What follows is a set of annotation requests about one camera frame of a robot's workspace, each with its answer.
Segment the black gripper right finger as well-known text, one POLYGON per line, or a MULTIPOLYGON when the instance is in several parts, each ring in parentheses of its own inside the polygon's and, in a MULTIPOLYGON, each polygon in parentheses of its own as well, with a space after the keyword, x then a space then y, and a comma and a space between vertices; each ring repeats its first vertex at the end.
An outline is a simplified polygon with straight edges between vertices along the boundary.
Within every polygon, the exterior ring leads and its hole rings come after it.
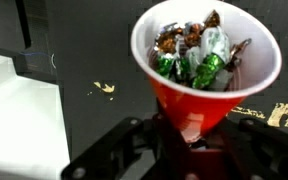
POLYGON ((217 128, 239 180, 288 180, 287 133, 252 118, 217 128))

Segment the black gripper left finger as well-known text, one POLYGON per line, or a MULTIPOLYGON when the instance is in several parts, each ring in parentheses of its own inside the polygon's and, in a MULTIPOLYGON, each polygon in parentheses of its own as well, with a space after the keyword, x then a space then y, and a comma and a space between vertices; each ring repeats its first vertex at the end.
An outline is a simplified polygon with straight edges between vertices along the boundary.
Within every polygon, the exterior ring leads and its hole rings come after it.
POLYGON ((153 150, 156 134, 152 119, 127 117, 71 161, 61 172, 61 180, 119 180, 153 150))

